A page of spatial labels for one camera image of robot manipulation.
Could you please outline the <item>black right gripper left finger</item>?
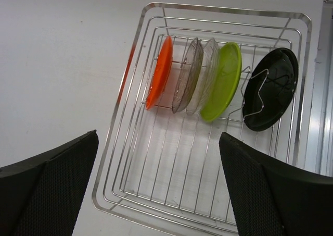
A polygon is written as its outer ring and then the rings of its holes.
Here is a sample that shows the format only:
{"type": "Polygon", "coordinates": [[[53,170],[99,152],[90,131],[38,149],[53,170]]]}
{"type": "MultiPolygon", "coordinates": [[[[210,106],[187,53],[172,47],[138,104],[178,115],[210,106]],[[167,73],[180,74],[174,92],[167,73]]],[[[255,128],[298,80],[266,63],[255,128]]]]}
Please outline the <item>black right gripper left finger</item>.
{"type": "Polygon", "coordinates": [[[1,167],[1,235],[72,235],[98,145],[92,130],[1,167]]]}

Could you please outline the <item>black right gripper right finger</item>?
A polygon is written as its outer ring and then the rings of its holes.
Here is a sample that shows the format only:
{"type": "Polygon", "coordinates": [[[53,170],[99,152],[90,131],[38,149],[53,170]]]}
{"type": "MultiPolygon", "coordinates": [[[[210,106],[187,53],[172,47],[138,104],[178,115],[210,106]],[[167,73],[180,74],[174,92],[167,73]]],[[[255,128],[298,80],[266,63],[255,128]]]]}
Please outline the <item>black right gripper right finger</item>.
{"type": "Polygon", "coordinates": [[[284,163],[226,132],[219,149],[239,235],[332,235],[332,177],[284,163]]]}

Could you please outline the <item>black plastic plate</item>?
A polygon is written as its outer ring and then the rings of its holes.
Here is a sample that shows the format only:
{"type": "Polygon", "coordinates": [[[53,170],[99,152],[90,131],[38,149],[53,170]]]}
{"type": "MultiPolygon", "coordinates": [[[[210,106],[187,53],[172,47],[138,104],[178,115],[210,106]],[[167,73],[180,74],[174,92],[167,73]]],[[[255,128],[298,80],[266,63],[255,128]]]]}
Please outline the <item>black plastic plate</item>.
{"type": "Polygon", "coordinates": [[[252,131],[274,125],[289,107],[297,88],[299,65],[294,52],[281,47],[258,63],[244,93],[242,114],[252,131]]]}

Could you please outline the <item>lime green plastic plate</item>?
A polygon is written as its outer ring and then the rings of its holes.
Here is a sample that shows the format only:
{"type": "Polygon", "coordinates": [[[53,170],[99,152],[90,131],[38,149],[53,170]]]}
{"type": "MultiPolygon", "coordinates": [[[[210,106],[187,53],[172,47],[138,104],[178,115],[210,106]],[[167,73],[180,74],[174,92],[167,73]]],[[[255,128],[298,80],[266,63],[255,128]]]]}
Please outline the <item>lime green plastic plate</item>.
{"type": "Polygon", "coordinates": [[[200,111],[204,121],[214,121],[227,109],[238,88],[241,69],[240,47],[235,42],[226,43],[219,51],[219,64],[213,90],[200,111]]]}

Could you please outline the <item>smoky grey glass plate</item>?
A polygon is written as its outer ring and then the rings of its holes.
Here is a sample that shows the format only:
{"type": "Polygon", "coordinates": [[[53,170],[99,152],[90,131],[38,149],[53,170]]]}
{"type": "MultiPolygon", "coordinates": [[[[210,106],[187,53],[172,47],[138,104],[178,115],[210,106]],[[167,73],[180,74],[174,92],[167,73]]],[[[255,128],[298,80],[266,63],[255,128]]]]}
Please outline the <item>smoky grey glass plate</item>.
{"type": "Polygon", "coordinates": [[[198,38],[194,38],[181,64],[172,101],[174,114],[186,109],[190,103],[200,75],[202,60],[203,46],[198,38]]]}

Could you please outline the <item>clear glass plate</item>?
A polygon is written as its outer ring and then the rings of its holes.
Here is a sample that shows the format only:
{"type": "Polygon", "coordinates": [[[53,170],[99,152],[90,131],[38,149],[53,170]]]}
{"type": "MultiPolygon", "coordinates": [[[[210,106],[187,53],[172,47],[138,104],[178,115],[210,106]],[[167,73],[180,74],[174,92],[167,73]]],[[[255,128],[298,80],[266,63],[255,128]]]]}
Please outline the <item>clear glass plate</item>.
{"type": "Polygon", "coordinates": [[[193,115],[195,112],[201,111],[207,103],[213,89],[218,62],[219,45],[215,38],[211,38],[203,48],[203,60],[199,78],[186,108],[186,114],[193,115]]]}

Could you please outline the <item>orange plastic plate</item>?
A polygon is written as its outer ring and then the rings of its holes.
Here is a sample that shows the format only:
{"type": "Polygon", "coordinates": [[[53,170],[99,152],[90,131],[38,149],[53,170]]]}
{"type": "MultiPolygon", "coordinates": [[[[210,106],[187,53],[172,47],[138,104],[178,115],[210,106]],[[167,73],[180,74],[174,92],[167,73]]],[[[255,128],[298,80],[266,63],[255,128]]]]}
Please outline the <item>orange plastic plate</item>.
{"type": "Polygon", "coordinates": [[[158,56],[153,78],[150,83],[148,96],[146,98],[146,110],[151,109],[156,104],[164,91],[171,70],[172,56],[173,43],[171,37],[167,36],[158,56]]]}

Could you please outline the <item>aluminium frame rail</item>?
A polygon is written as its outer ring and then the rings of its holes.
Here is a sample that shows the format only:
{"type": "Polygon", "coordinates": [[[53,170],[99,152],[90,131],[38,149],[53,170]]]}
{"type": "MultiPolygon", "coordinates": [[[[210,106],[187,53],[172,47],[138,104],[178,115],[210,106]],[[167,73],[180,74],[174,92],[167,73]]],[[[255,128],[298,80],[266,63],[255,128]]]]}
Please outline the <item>aluminium frame rail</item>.
{"type": "Polygon", "coordinates": [[[332,0],[323,0],[305,167],[332,176],[332,0]]]}

